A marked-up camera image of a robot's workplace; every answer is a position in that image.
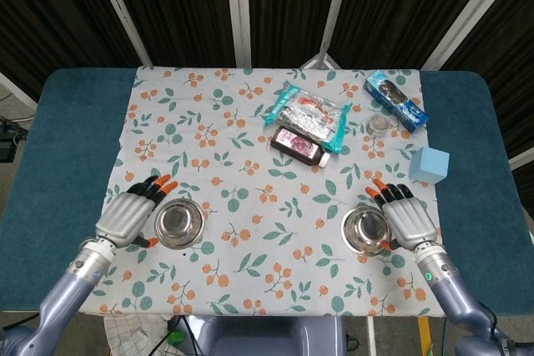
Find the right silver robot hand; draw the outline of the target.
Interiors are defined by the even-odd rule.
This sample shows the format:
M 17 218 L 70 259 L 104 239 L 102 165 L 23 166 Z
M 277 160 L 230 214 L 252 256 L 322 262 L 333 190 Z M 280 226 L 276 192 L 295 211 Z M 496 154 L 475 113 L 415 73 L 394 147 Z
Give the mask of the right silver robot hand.
M 372 180 L 375 188 L 365 191 L 385 215 L 394 240 L 399 247 L 414 251 L 417 246 L 437 240 L 437 227 L 419 198 L 402 183 L 384 183 Z

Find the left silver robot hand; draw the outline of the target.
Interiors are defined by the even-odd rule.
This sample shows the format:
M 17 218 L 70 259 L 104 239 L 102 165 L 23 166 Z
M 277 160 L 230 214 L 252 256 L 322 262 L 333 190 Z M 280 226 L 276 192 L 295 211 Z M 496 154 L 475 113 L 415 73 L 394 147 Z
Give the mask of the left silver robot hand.
M 179 186 L 171 176 L 153 175 L 120 193 L 96 223 L 96 237 L 106 239 L 115 248 L 137 245 L 151 248 L 155 241 L 140 235 L 150 215 L 164 198 Z

